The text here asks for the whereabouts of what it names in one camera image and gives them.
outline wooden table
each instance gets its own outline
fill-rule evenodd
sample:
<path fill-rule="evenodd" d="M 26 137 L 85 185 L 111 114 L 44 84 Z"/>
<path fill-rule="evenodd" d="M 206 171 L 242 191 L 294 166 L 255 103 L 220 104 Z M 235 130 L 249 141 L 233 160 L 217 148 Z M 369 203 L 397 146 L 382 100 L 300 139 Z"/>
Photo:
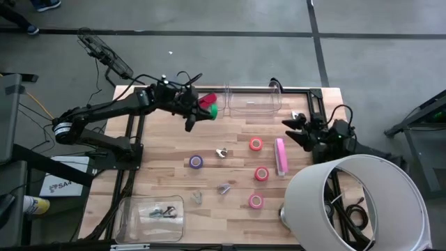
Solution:
<path fill-rule="evenodd" d="M 115 97 L 125 86 L 117 86 Z M 327 116 L 334 107 L 342 104 L 338 88 L 322 88 Z M 304 95 L 282 95 L 282 108 L 275 118 L 235 119 L 226 109 L 224 116 L 215 121 L 200 121 L 192 132 L 184 131 L 180 116 L 155 111 L 146 118 L 142 143 L 144 156 L 141 169 L 137 172 L 133 196 L 180 195 L 184 199 L 185 234 L 179 243 L 235 243 L 235 244 L 297 244 L 293 234 L 280 222 L 278 210 L 284 202 L 286 187 L 301 169 L 312 164 L 312 155 L 303 151 L 298 144 L 285 135 L 288 128 L 281 124 L 289 119 L 291 111 L 309 117 L 307 99 Z M 338 109 L 335 119 L 346 119 L 343 109 Z M 105 133 L 112 137 L 124 136 L 128 118 L 110 119 Z M 261 137 L 263 149 L 249 149 L 251 137 Z M 284 138 L 290 172 L 285 177 L 275 175 L 273 143 Z M 217 157 L 215 149 L 229 150 L 225 159 Z M 204 159 L 202 169 L 189 167 L 192 155 Z M 254 170 L 265 166 L 270 172 L 268 181 L 254 179 Z M 116 171 L 105 171 L 93 181 L 86 205 L 79 237 L 85 237 L 101 221 L 110 207 L 116 179 Z M 364 196 L 362 187 L 350 176 L 339 175 L 345 205 L 354 204 Z M 220 195 L 216 187 L 231 184 L 231 190 Z M 203 204 L 191 199 L 195 190 L 203 194 Z M 265 197 L 261 210 L 251 209 L 248 197 L 260 192 Z M 335 226 L 339 226 L 337 216 Z M 371 236 L 371 227 L 365 229 Z"/>

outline concrete floor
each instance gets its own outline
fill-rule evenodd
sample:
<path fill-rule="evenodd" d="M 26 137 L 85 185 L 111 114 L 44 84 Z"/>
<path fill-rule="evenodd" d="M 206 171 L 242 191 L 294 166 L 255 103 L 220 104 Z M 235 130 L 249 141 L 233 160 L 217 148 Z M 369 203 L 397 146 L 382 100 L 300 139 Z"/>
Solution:
<path fill-rule="evenodd" d="M 324 33 L 446 33 L 442 0 L 315 0 L 317 25 Z M 311 32 L 305 0 L 63 0 L 62 7 L 36 13 L 28 1 L 16 10 L 40 28 L 152 31 L 274 31 Z M 0 20 L 0 26 L 10 26 Z M 101 36 L 135 74 L 173 75 L 179 70 L 203 73 L 201 84 L 264 84 L 277 77 L 285 86 L 320 87 L 313 38 L 247 36 Z M 321 49 L 331 87 L 341 88 L 354 110 L 353 124 L 361 143 L 400 153 L 411 160 L 406 141 L 387 139 L 383 131 L 402 120 L 412 108 L 445 89 L 446 40 L 322 38 Z M 0 33 L 0 70 L 40 76 L 27 90 L 53 115 L 83 105 L 95 91 L 95 64 L 74 35 Z M 105 102 L 113 89 L 100 65 Z M 126 82 L 116 79 L 120 84 Z M 26 96 L 22 102 L 38 107 Z M 47 121 L 33 116 L 41 125 Z M 16 142 L 32 147 L 43 140 L 38 127 L 19 116 Z M 47 155 L 82 151 L 56 145 Z M 446 249 L 446 199 L 426 202 L 435 248 Z M 75 230 L 72 210 L 39 222 L 46 229 L 35 243 L 66 241 Z M 55 234 L 50 229 L 57 228 Z"/>

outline sneaker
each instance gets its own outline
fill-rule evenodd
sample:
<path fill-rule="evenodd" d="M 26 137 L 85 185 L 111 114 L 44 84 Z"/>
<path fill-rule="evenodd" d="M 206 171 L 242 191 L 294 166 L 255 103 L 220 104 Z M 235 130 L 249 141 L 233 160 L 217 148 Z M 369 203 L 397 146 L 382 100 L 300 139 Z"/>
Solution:
<path fill-rule="evenodd" d="M 44 12 L 46 10 L 57 8 L 62 3 L 61 0 L 31 0 L 31 2 L 38 12 Z"/>
<path fill-rule="evenodd" d="M 28 27 L 28 29 L 26 29 L 26 32 L 28 33 L 28 35 L 31 35 L 31 36 L 39 34 L 39 31 L 40 31 L 39 28 L 37 28 L 34 25 L 31 25 L 30 27 Z"/>

